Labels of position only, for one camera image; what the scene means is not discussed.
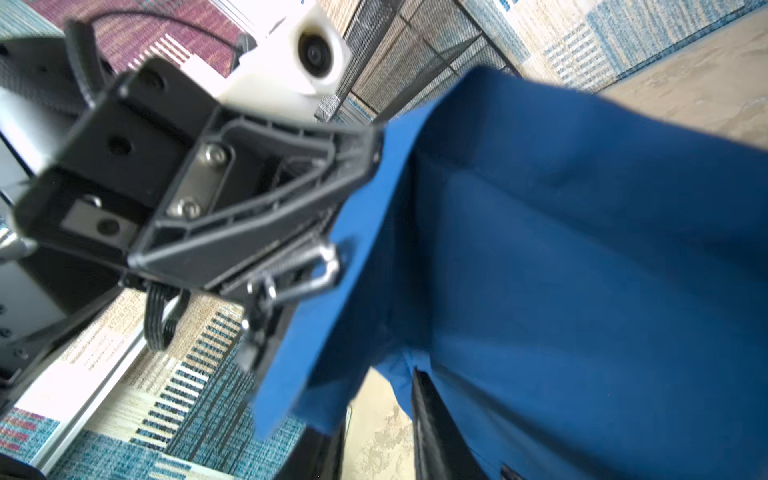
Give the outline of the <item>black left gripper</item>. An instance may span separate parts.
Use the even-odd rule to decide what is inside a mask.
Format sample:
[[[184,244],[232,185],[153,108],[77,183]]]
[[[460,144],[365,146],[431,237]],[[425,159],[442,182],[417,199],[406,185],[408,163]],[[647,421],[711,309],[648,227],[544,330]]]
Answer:
[[[255,116],[206,125],[217,106],[163,59],[117,76],[16,203],[15,227],[148,279],[246,282],[320,242],[380,164],[375,126]]]

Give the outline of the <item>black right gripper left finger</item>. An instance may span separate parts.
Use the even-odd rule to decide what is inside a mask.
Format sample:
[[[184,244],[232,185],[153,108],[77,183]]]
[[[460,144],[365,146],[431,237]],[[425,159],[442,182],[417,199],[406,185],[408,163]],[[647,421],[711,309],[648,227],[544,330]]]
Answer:
[[[347,429],[348,416],[345,416],[332,435],[306,427],[273,479],[339,480],[342,476]]]

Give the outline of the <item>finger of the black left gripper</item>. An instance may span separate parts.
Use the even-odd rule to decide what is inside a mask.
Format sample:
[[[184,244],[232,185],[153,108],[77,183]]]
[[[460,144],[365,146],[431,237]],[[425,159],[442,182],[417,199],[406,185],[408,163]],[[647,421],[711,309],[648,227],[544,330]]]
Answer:
[[[287,315],[338,283],[341,255],[328,237],[336,216],[335,209],[322,212],[218,288],[221,297],[245,307],[243,345],[237,354],[243,371],[266,371],[290,323]]]

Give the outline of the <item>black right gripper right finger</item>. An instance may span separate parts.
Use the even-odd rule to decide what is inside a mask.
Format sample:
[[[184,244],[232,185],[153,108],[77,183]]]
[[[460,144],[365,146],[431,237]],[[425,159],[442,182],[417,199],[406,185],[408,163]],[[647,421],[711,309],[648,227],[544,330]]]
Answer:
[[[417,479],[488,478],[426,372],[413,372],[411,403]]]

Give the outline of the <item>blue zip jacket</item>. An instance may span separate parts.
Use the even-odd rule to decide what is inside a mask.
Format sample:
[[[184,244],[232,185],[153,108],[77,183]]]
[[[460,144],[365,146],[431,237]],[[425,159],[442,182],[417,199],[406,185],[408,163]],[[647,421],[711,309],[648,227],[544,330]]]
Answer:
[[[487,479],[767,475],[767,154],[488,68],[392,121],[251,401],[426,372]]]

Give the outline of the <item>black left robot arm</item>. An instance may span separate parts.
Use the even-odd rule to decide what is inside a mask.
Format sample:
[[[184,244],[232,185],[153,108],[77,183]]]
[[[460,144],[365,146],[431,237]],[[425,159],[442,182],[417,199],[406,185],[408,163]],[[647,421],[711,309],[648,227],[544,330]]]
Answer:
[[[166,60],[101,84],[90,27],[5,45],[1,61],[58,92],[77,120],[52,164],[10,206],[20,238],[1,279],[1,409],[10,411],[125,288],[147,293],[147,340],[164,349],[174,296],[243,306],[297,302],[336,284],[326,231],[375,174],[383,135],[367,126],[273,119],[216,101]]]

